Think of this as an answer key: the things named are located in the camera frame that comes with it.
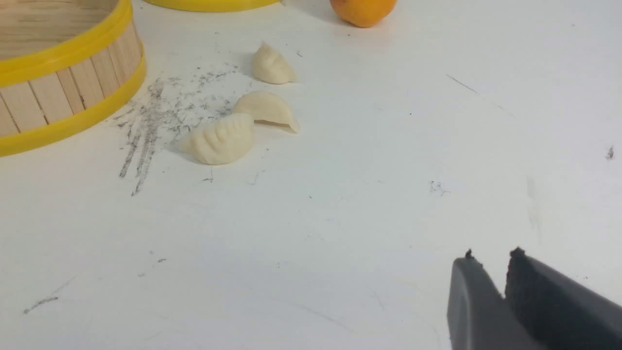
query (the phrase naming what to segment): yellow lid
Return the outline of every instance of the yellow lid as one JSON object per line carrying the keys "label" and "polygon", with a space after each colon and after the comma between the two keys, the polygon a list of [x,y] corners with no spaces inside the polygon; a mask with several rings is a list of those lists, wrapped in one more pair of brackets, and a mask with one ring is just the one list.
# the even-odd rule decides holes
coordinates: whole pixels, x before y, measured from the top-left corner
{"label": "yellow lid", "polygon": [[145,0],[169,9],[197,12],[231,12],[254,9],[279,0]]}

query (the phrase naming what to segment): bamboo steamer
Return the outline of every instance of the bamboo steamer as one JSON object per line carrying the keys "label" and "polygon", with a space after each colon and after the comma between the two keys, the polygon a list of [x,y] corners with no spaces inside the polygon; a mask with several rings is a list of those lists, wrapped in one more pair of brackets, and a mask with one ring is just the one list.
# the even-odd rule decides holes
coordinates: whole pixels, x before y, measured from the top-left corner
{"label": "bamboo steamer", "polygon": [[97,124],[145,74],[131,0],[0,0],[0,156]]}
{"label": "bamboo steamer", "polygon": [[169,9],[196,12],[232,12],[275,4],[280,0],[145,0]]}

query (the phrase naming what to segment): raw dumpling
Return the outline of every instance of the raw dumpling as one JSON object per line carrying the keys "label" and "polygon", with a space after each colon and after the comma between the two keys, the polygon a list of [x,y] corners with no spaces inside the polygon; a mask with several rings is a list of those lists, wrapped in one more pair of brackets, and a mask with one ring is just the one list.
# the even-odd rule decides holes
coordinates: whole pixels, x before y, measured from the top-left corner
{"label": "raw dumpling", "polygon": [[255,120],[289,125],[295,133],[300,133],[300,124],[294,118],[287,102],[277,95],[265,91],[255,91],[239,98],[233,113],[247,113]]}
{"label": "raw dumpling", "polygon": [[179,149],[211,165],[228,164],[242,158],[253,147],[253,117],[234,113],[199,125],[179,143]]}
{"label": "raw dumpling", "polygon": [[265,42],[261,43],[259,50],[253,55],[253,75],[270,84],[285,84],[297,80],[294,69],[285,57]]}

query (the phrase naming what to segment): gray smudge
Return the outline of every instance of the gray smudge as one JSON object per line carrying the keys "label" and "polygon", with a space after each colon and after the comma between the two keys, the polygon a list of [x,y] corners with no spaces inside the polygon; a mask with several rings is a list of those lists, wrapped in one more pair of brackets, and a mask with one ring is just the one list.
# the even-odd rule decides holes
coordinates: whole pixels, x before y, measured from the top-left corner
{"label": "gray smudge", "polygon": [[613,151],[613,146],[611,146],[611,147],[609,148],[609,151],[607,151],[607,157],[605,157],[605,158],[606,158],[608,161],[611,161],[611,160],[613,160],[614,155],[615,155],[615,154],[614,154],[614,151]]}
{"label": "gray smudge", "polygon": [[[226,67],[221,66],[207,73],[197,67],[187,76],[160,77],[147,87],[145,95],[128,103],[127,111],[112,118],[115,127],[127,129],[129,148],[119,177],[124,179],[130,165],[136,164],[137,183],[132,196],[142,190],[156,151],[176,143],[182,133],[198,126],[203,120],[213,120],[231,113],[230,99],[237,97],[203,91],[220,92],[222,88],[208,84],[223,80],[229,74],[239,73],[238,66],[224,65]],[[192,82],[192,76],[198,77],[196,82]],[[208,100],[212,101],[211,109]]]}
{"label": "gray smudge", "polygon": [[38,301],[35,305],[32,305],[30,308],[25,309],[25,310],[24,310],[24,315],[27,315],[27,314],[28,314],[29,312],[31,312],[32,310],[34,310],[34,309],[36,309],[36,308],[40,307],[41,305],[43,305],[43,304],[45,304],[45,303],[49,303],[49,302],[51,302],[51,301],[55,301],[55,300],[58,300],[58,297],[57,297],[57,296],[52,296],[52,297],[50,297],[50,298],[41,299],[41,300],[39,300],[39,301]]}

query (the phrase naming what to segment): scratch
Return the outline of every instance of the scratch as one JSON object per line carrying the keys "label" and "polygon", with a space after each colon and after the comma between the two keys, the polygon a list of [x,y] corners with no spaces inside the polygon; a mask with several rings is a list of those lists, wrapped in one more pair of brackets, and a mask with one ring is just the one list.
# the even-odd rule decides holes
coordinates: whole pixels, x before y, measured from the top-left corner
{"label": "scratch", "polygon": [[209,181],[210,183],[214,182],[214,168],[210,168],[210,177],[206,177],[203,181]]}
{"label": "scratch", "polygon": [[123,167],[121,168],[121,172],[119,173],[119,177],[121,179],[128,174],[129,165],[130,163],[132,163],[132,159],[134,158],[134,153],[136,153],[136,149],[138,148],[138,141],[140,141],[141,135],[142,133],[138,131],[136,135],[134,135],[134,139],[132,140],[132,142],[129,144],[128,155],[125,157],[125,162],[123,163]]}
{"label": "scratch", "polygon": [[144,338],[142,341],[147,341],[147,340],[153,339],[153,338],[157,337],[160,334],[162,334],[162,331],[159,331],[158,333],[155,333],[152,336],[148,336],[148,337]]}
{"label": "scratch", "polygon": [[36,309],[36,308],[40,307],[41,305],[43,305],[43,304],[45,304],[45,303],[49,303],[49,302],[51,302],[51,301],[55,301],[55,300],[58,300],[58,297],[57,297],[57,296],[53,296],[53,297],[51,297],[51,298],[41,299],[41,300],[39,300],[39,301],[38,301],[35,305],[32,305],[32,307],[31,307],[31,308],[29,308],[29,309],[25,309],[25,310],[24,310],[24,315],[27,315],[27,314],[28,314],[29,312],[31,312],[32,310],[34,310],[34,309]]}
{"label": "scratch", "polygon": [[383,311],[385,311],[385,310],[384,310],[384,304],[383,304],[383,302],[380,300],[380,297],[378,296],[378,294],[376,293],[376,291],[375,291],[375,290],[372,290],[372,292],[374,293],[374,297],[376,298],[376,301],[378,302],[378,305],[380,305],[380,308],[381,308]]}
{"label": "scratch", "polygon": [[71,282],[73,282],[73,280],[75,280],[77,277],[78,277],[78,275],[75,275],[74,277],[71,277],[65,283],[61,284],[60,287],[56,288],[53,292],[51,292],[50,295],[54,295],[54,294],[62,291],[63,289],[65,289],[66,286],[71,284]]}
{"label": "scratch", "polygon": [[507,115],[509,115],[509,116],[514,116],[514,115],[513,115],[510,111],[507,111],[505,108],[503,108],[503,106],[501,106],[501,105],[499,105],[499,104],[497,104],[497,103],[494,103],[494,102],[493,102],[493,105],[494,105],[496,108],[499,108],[500,110],[504,111],[504,112],[505,112],[505,114],[507,114]]}
{"label": "scratch", "polygon": [[118,119],[120,119],[120,118],[122,118],[122,117],[124,117],[124,116],[126,116],[126,115],[128,115],[128,114],[130,114],[130,113],[132,113],[134,110],[135,110],[135,108],[132,108],[132,109],[130,109],[129,111],[127,111],[127,112],[125,112],[125,113],[123,113],[123,114],[121,114],[121,115],[115,116],[113,119],[114,119],[114,120],[118,120]]}
{"label": "scratch", "polygon": [[458,84],[462,85],[463,87],[475,92],[476,94],[479,95],[479,93],[477,91],[475,91],[474,89],[470,88],[468,85],[464,84],[463,82],[459,81],[458,79],[452,77],[451,75],[447,74],[447,76],[449,77],[449,79],[453,80],[454,82],[457,82]]}
{"label": "scratch", "polygon": [[352,329],[350,327],[346,326],[345,324],[337,321],[336,319],[334,319],[334,318],[332,318],[330,316],[327,316],[327,315],[325,315],[323,313],[319,313],[319,312],[317,312],[317,311],[315,311],[313,309],[310,309],[310,308],[308,308],[308,307],[306,307],[304,305],[300,305],[300,304],[292,304],[292,305],[296,306],[299,309],[305,310],[306,312],[308,312],[308,313],[310,313],[312,315],[318,316],[321,319],[324,319],[324,320],[326,320],[328,322],[331,322],[331,323],[335,324],[336,326],[338,326],[339,328],[344,329],[344,330],[352,333]]}

